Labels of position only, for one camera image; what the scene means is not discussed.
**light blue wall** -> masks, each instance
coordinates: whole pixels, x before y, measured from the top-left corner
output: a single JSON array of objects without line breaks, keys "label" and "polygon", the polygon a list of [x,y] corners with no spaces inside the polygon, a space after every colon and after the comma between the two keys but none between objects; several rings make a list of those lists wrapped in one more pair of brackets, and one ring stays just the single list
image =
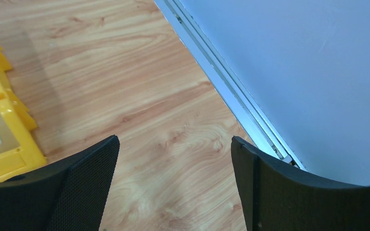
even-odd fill
[{"label": "light blue wall", "polygon": [[310,172],[370,185],[370,1],[181,2]]}]

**yellow container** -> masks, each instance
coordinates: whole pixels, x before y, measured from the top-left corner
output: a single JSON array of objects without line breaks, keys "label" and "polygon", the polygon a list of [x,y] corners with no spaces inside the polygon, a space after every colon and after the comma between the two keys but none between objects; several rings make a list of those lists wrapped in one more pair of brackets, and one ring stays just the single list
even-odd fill
[{"label": "yellow container", "polygon": [[46,165],[30,131],[37,127],[16,97],[5,71],[12,67],[0,47],[0,182]]}]

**yellow plastic bin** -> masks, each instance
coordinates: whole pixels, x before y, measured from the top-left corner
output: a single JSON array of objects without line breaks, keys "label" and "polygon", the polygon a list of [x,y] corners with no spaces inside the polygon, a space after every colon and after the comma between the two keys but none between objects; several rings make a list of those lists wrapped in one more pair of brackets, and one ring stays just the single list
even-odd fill
[{"label": "yellow plastic bin", "polygon": [[5,71],[12,67],[0,47],[0,182],[46,165],[30,131],[37,127],[16,97]]}]

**wood grain pattern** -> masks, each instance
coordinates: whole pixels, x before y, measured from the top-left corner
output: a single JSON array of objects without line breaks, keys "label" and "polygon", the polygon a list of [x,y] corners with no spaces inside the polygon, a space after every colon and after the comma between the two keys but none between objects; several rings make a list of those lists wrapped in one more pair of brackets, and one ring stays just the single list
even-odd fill
[{"label": "wood grain pattern", "polygon": [[100,230],[245,229],[246,134],[152,0],[0,0],[0,44],[50,162],[120,138]]}]

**textured black surface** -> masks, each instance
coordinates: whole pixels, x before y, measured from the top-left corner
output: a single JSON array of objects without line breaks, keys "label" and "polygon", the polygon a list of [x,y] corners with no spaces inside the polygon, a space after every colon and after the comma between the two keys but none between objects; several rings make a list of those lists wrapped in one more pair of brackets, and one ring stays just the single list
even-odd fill
[{"label": "textured black surface", "polygon": [[118,152],[111,136],[0,183],[0,231],[97,231]]},{"label": "textured black surface", "polygon": [[240,137],[231,152],[249,231],[370,230],[370,187],[302,171]]}]

